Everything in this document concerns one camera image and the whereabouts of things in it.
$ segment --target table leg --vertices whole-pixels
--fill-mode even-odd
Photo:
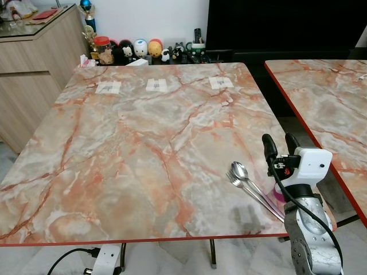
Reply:
[[[126,243],[121,244],[121,252],[120,252],[120,267],[121,272],[125,271],[125,250],[126,250]]]
[[[289,241],[289,236],[286,236],[286,237],[279,237],[279,238],[278,238],[278,241],[279,241],[279,242],[286,242],[286,241]]]
[[[337,227],[342,227],[342,226],[345,226],[347,225],[348,223],[351,223],[351,222],[354,222],[354,221],[357,221],[359,220],[359,216],[358,215],[354,215],[354,216],[351,216],[347,219],[344,219],[343,221],[340,221],[340,222],[337,222]]]
[[[210,253],[212,255],[212,269],[217,269],[216,247],[213,239],[210,239]]]

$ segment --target wooden cabinet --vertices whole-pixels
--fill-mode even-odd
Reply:
[[[0,139],[14,152],[23,150],[87,54],[82,31],[73,5],[35,35],[0,38]]]

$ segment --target marble table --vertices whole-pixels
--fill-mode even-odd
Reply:
[[[240,161],[272,194],[264,133],[286,152],[244,64],[79,69],[0,184],[0,245],[285,236],[225,175]]]
[[[272,60],[266,68],[367,226],[366,60]]]

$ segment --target cup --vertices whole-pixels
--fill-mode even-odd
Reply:
[[[204,55],[205,54],[205,43],[192,43],[186,44],[186,50],[191,52],[193,55]]]

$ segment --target panda figurine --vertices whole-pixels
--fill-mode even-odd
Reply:
[[[168,49],[163,49],[162,53],[162,62],[167,62],[170,60],[170,51]]]
[[[123,50],[124,56],[128,59],[128,63],[136,60],[134,57],[134,47],[129,40],[121,40],[119,47]]]

